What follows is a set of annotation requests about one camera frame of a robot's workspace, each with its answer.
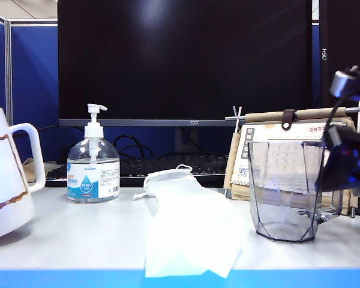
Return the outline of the translucent right gripper finger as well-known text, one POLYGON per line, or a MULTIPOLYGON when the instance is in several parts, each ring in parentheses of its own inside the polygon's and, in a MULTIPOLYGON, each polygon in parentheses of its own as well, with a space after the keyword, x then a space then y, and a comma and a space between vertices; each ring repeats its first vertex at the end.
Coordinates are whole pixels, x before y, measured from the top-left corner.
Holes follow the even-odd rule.
POLYGON ((317 190, 336 190, 337 184, 337 165, 338 151, 335 149, 330 152, 327 162, 320 167, 318 177, 315 182, 317 190))

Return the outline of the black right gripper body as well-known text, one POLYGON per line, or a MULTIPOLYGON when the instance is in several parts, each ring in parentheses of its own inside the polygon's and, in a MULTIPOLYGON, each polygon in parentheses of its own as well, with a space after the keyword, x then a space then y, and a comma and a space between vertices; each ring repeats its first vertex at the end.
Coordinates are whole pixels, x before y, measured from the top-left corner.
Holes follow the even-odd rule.
POLYGON ((329 153, 338 151, 336 190, 351 189, 360 195, 360 133, 348 126, 330 125, 323 139, 329 153))

